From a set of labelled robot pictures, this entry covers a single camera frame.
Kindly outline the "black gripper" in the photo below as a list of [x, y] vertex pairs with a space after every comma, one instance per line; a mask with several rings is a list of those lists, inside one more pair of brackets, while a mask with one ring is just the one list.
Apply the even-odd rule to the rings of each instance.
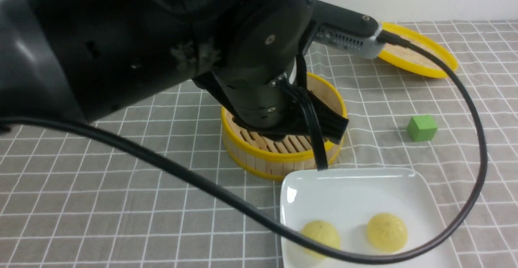
[[280, 141], [288, 135], [342, 140], [348, 119], [334, 111], [307, 87], [282, 78], [235, 80], [207, 72], [193, 79], [234, 117], [241, 128]]

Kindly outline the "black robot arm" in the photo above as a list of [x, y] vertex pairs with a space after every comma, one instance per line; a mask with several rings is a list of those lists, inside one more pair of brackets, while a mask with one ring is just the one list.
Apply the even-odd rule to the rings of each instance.
[[309, 136], [270, 82], [301, 66], [312, 0], [1, 0], [1, 117], [92, 123], [191, 80], [242, 128]]

